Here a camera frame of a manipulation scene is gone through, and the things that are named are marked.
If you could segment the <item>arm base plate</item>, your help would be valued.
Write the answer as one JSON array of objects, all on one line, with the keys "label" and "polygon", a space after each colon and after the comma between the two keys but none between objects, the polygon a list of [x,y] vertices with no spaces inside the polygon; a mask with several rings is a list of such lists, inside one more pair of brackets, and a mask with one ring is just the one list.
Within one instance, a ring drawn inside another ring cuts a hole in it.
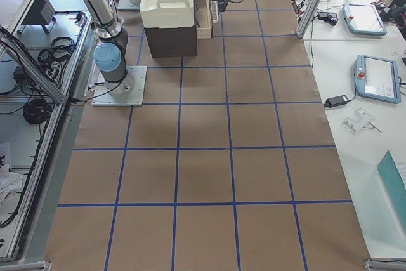
[{"label": "arm base plate", "polygon": [[95,87],[96,97],[91,100],[94,107],[142,106],[147,78],[146,66],[127,66],[127,76],[116,88],[116,84],[105,84],[102,73],[98,73]]}]

